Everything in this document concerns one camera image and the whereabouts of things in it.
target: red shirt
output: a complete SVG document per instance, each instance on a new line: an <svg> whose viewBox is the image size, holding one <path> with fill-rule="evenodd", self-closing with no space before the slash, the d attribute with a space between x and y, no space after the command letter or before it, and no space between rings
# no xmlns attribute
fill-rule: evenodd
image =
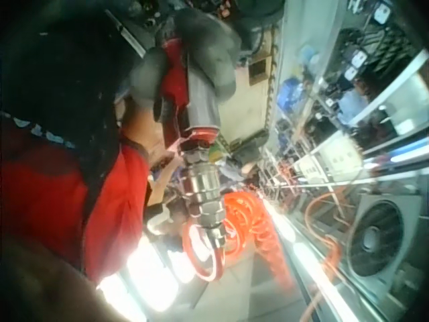
<svg viewBox="0 0 429 322"><path fill-rule="evenodd" d="M2 117L1 229L40 242L98 283L118 271L141 237L148 163L121 145L82 231L87 187L70 150Z"/></svg>

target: person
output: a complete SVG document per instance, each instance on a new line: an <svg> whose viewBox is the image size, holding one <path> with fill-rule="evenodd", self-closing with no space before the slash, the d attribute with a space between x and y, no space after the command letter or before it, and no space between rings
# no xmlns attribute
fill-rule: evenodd
<svg viewBox="0 0 429 322"><path fill-rule="evenodd" d="M238 36L197 10L173 19L218 100L229 99ZM17 34L4 46L1 235L41 244L98 284L143 231L148 160L160 142L152 106L168 61L160 47L142 60L130 54L102 10L36 26L25 31L27 46L15 45ZM111 106L124 78L130 95L118 131Z"/></svg>

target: gray glove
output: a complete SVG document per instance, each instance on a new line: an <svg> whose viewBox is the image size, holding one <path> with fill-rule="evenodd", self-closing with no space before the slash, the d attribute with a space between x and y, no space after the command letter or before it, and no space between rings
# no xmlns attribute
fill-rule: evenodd
<svg viewBox="0 0 429 322"><path fill-rule="evenodd" d="M230 99L236 88L235 65L241 39L225 23L195 9L182 9L174 16L175 32L184 49L211 81L220 102ZM155 47L132 70L130 92L140 103L153 101L168 71L164 50Z"/></svg>

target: fan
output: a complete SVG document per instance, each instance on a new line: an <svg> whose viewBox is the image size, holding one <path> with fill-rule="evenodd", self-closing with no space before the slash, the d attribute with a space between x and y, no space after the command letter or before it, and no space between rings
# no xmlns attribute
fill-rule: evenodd
<svg viewBox="0 0 429 322"><path fill-rule="evenodd" d="M402 216L396 205L381 201L359 221L349 252L352 269L359 276L381 272L397 256L404 236Z"/></svg>
<svg viewBox="0 0 429 322"><path fill-rule="evenodd" d="M345 269L374 303L385 298L412 249L421 210L421 196L362 196L347 242Z"/></svg>

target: fan grille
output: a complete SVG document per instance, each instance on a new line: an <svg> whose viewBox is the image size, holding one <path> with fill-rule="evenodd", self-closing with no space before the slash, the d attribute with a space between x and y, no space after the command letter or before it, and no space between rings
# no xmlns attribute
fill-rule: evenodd
<svg viewBox="0 0 429 322"><path fill-rule="evenodd" d="M404 234L400 210L389 201L372 206L353 233L349 259L359 276L381 272L397 255Z"/></svg>

